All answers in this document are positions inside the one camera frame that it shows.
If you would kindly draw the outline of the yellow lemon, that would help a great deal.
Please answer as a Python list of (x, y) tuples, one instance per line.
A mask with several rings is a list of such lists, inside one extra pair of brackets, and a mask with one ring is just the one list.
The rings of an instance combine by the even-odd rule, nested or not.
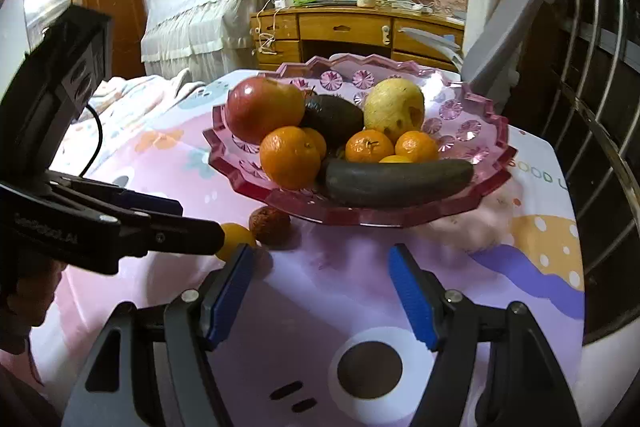
[(215, 254), (219, 260), (228, 262), (241, 245), (248, 245), (252, 248), (257, 247), (254, 235), (243, 225), (228, 222), (223, 223), (220, 227), (224, 231), (224, 243)]

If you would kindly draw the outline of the large orange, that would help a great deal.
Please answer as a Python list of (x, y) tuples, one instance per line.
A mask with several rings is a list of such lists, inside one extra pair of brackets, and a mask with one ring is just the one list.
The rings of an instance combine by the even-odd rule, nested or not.
[(262, 171), (285, 190), (305, 190), (314, 184), (321, 167), (320, 153), (309, 135), (288, 126), (270, 132), (259, 145)]

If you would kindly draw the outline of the red apple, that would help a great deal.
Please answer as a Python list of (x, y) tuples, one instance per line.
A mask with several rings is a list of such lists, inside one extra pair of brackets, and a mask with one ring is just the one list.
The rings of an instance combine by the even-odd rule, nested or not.
[(247, 78), (228, 93), (227, 127), (250, 144), (259, 145), (278, 128), (298, 126), (304, 113), (304, 92), (271, 78)]

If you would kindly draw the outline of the small mandarin orange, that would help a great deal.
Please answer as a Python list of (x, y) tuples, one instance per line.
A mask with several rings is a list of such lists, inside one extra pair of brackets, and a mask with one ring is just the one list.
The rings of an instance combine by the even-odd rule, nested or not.
[(357, 132), (345, 145), (345, 158), (350, 162), (377, 164), (382, 158), (394, 154), (392, 141), (384, 133), (373, 129)]
[(323, 138), (322, 134), (317, 130), (311, 128), (303, 128), (303, 132), (306, 133), (311, 142), (314, 143), (314, 147), (318, 150), (320, 159), (326, 157), (326, 140)]
[(407, 156), (390, 155), (382, 158), (380, 164), (411, 164), (412, 160)]
[(418, 130), (407, 131), (400, 136), (395, 143), (395, 154), (411, 162), (431, 162), (439, 158), (437, 142)]

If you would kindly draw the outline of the yellow speckled pear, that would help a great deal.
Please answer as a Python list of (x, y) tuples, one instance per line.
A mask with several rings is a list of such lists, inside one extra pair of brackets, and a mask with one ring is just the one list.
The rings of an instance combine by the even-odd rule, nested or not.
[(425, 114), (421, 89), (405, 78), (382, 80), (363, 104), (364, 125), (381, 132), (402, 133), (418, 130)]

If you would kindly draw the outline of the brown wrinkled passion fruit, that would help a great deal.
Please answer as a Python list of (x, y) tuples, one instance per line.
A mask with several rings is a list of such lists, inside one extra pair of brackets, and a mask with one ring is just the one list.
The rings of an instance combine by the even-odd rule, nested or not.
[(292, 234), (290, 216), (270, 206), (254, 210), (248, 219), (248, 227), (255, 239), (267, 246), (282, 245)]

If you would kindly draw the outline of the cartoon printed bed sheet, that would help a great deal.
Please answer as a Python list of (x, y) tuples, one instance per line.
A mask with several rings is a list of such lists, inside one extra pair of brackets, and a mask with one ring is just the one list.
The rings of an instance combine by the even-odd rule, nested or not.
[[(245, 77), (232, 72), (134, 129), (104, 135), (99, 117), (70, 128), (54, 168), (177, 199), (187, 215), (245, 225), (256, 208), (210, 168), (204, 131)], [(585, 294), (578, 231), (552, 147), (511, 129), (510, 180), (477, 210), (413, 229), (298, 220), (291, 243), (263, 253), (216, 380), (239, 426), (403, 426), (434, 355), (411, 332), (386, 268), (408, 246), (422, 268), (476, 303), (521, 300), (568, 381), (582, 358)]]

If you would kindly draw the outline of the floral quilt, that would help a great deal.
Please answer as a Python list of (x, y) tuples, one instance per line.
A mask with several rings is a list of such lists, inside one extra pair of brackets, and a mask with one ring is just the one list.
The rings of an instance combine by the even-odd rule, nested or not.
[(132, 79), (112, 77), (102, 81), (88, 102), (88, 106), (73, 121), (72, 128), (80, 130), (96, 124), (89, 112), (92, 107), (98, 114), (104, 135), (117, 134), (125, 129), (134, 129), (148, 117), (156, 117), (176, 106), (193, 91), (204, 88), (205, 83), (193, 79), (190, 69), (185, 68), (174, 78), (160, 75)]

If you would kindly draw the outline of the dark green cucumber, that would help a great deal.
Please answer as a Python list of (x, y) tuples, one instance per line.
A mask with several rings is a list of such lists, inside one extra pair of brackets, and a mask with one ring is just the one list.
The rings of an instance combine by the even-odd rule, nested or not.
[(361, 164), (334, 159), (326, 167), (326, 191), (334, 202), (348, 207), (409, 207), (460, 193), (473, 174), (473, 165), (463, 159), (423, 164)]

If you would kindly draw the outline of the white cloth covered furniture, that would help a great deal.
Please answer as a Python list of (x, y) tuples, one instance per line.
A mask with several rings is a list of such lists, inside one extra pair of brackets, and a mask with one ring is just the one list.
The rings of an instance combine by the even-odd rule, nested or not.
[(255, 66), (250, 16), (265, 0), (151, 0), (141, 62), (149, 75), (171, 78), (189, 69), (210, 83)]

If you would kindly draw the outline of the pink plastic fruit tray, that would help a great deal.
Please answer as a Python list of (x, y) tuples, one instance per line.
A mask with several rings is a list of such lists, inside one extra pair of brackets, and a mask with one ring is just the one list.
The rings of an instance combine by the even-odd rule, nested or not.
[(509, 126), (451, 72), (377, 55), (239, 83), (204, 133), (236, 193), (320, 225), (411, 228), (509, 180)]

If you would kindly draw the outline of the dark avocado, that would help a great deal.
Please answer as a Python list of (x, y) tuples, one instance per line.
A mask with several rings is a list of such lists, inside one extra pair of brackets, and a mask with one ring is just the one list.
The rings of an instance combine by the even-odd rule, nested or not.
[(339, 96), (315, 94), (306, 98), (299, 126), (318, 131), (329, 149), (334, 150), (364, 128), (363, 111)]

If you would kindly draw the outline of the wooden desk with drawers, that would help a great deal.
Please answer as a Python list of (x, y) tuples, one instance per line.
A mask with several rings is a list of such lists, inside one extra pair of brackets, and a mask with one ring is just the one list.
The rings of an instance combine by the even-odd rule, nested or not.
[(259, 66), (276, 69), (315, 56), (378, 54), (396, 62), (413, 61), (440, 69), (454, 68), (441, 53), (404, 33), (420, 29), (461, 44), (464, 25), (433, 15), (356, 6), (317, 6), (263, 10), (250, 16), (250, 35)]

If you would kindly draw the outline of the brown wooden door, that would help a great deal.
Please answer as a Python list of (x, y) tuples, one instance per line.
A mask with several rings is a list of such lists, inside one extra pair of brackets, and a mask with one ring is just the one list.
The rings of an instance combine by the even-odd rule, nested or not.
[(145, 75), (141, 40), (146, 25), (143, 0), (82, 0), (84, 5), (112, 18), (112, 74), (125, 79)]

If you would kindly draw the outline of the metal bed headboard rails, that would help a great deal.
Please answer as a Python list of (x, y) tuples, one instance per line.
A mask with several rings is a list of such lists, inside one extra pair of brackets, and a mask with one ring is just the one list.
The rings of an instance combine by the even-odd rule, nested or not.
[(639, 0), (544, 5), (518, 68), (506, 113), (558, 158), (594, 343), (639, 316)]

